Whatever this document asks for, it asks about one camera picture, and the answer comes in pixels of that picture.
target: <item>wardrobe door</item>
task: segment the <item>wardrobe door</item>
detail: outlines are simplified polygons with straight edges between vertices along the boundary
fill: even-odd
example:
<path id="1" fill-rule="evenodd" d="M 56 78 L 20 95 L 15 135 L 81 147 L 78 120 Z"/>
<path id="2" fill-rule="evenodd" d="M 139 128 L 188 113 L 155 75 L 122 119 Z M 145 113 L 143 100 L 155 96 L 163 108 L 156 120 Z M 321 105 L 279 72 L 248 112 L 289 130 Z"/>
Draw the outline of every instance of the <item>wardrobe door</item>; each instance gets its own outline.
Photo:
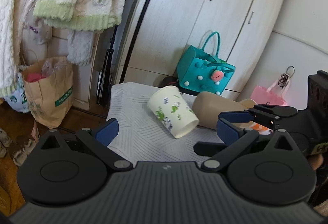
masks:
<path id="1" fill-rule="evenodd" d="M 226 60 L 245 21 L 252 0 L 205 0 L 188 44 L 201 47 L 212 31 L 221 36 L 219 58 Z M 217 42 L 209 44 L 212 48 Z M 207 46 L 207 53 L 212 53 Z"/>
<path id="2" fill-rule="evenodd" d="M 236 71 L 227 89 L 240 92 L 244 88 L 269 39 L 282 3 L 283 0 L 254 0 L 228 58 L 228 63 L 236 66 Z"/>
<path id="3" fill-rule="evenodd" d="M 150 0 L 129 67 L 173 75 L 204 0 Z"/>

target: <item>bag handle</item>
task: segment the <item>bag handle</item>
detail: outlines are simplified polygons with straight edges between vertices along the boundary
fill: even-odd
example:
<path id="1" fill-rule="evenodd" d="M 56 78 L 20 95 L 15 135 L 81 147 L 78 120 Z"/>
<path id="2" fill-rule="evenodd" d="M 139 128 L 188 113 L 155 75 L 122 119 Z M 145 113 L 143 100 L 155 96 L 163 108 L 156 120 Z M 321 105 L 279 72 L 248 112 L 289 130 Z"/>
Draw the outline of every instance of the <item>bag handle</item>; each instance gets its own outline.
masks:
<path id="1" fill-rule="evenodd" d="M 233 65 L 227 64 L 227 63 L 209 63 L 206 64 L 207 67 L 224 67 L 227 68 L 227 70 L 225 70 L 225 73 L 230 73 L 230 72 L 234 72 L 235 71 L 235 67 Z"/>
<path id="2" fill-rule="evenodd" d="M 281 94 L 279 95 L 281 98 L 285 97 L 285 95 L 289 89 L 289 86 L 290 86 L 291 79 L 288 74 L 287 74 L 287 76 L 288 76 L 287 84 L 282 88 L 282 91 L 280 92 Z M 273 89 L 273 87 L 275 87 L 278 84 L 278 82 L 279 82 L 279 79 L 276 80 L 269 88 L 267 88 L 267 92 L 269 93 Z"/>
<path id="3" fill-rule="evenodd" d="M 34 53 L 34 55 L 35 55 L 35 58 L 36 58 L 36 61 L 37 61 L 37 62 L 39 62 L 39 60 L 38 60 L 38 57 L 37 57 L 36 53 L 35 53 L 33 50 L 31 50 L 31 49 L 27 49 L 27 50 L 25 50 L 25 51 L 23 52 L 23 54 L 22 54 L 22 58 L 23 58 L 23 62 L 24 62 L 24 66 L 26 66 L 26 62 L 25 62 L 25 58 L 24 58 L 24 54 L 25 54 L 26 52 L 28 52 L 28 51 L 30 51 L 30 52 L 32 52 L 32 53 Z"/>
<path id="4" fill-rule="evenodd" d="M 214 36 L 215 34 L 218 35 L 218 49 L 216 50 L 215 56 L 218 56 L 219 53 L 219 49 L 220 49 L 220 33 L 219 32 L 212 32 L 211 35 L 208 36 L 208 38 L 206 39 L 204 46 L 202 47 L 201 50 L 204 51 L 204 48 L 206 46 L 206 44 L 208 43 L 208 41 L 210 40 L 210 38 L 212 38 L 212 36 Z"/>

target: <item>shoe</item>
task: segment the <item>shoe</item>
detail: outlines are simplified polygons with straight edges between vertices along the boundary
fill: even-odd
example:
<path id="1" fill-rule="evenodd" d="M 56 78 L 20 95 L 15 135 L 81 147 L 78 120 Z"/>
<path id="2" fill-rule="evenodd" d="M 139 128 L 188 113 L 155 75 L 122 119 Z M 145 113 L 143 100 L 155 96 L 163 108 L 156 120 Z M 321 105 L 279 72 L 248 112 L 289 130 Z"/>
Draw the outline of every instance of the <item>shoe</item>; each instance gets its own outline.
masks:
<path id="1" fill-rule="evenodd" d="M 12 142 L 12 139 L 8 136 L 7 132 L 0 128 L 0 142 L 4 147 L 8 148 Z"/>
<path id="2" fill-rule="evenodd" d="M 22 148 L 27 155 L 29 155 L 36 146 L 35 140 L 22 135 L 16 137 L 16 144 Z"/>
<path id="3" fill-rule="evenodd" d="M 7 154 L 7 149 L 4 148 L 2 143 L 0 143 L 0 158 L 4 158 L 6 154 Z"/>
<path id="4" fill-rule="evenodd" d="M 8 148 L 8 152 L 13 159 L 14 164 L 18 167 L 20 167 L 27 158 L 27 154 L 17 144 L 12 144 Z"/>

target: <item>ribbed gray panel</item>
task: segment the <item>ribbed gray panel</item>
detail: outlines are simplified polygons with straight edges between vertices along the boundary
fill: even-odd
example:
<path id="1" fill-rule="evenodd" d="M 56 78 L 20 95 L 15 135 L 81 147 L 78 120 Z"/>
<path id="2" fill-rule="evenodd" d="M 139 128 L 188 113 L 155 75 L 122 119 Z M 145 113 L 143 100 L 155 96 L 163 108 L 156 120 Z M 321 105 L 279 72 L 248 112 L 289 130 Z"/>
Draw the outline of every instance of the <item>ribbed gray panel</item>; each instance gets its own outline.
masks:
<path id="1" fill-rule="evenodd" d="M 87 201 L 65 208 L 27 203 L 10 220 L 15 224 L 318 224 L 323 218 L 306 203 L 284 208 L 252 204 L 235 195 L 219 174 L 204 173 L 192 162 L 139 162 L 132 171 L 114 174 Z"/>

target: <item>brown paper bag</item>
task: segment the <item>brown paper bag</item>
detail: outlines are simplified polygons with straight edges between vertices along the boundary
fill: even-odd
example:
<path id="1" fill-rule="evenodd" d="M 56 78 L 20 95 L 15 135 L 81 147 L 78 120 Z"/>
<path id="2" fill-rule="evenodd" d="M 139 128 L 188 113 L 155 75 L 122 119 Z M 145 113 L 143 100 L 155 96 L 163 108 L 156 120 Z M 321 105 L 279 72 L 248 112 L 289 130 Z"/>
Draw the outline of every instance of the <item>brown paper bag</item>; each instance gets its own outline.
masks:
<path id="1" fill-rule="evenodd" d="M 64 56 L 48 58 L 54 66 L 67 61 Z M 45 60 L 29 66 L 22 72 L 28 106 L 35 120 L 48 128 L 56 128 L 73 104 L 72 64 L 37 82 L 27 82 L 29 73 L 41 73 Z"/>

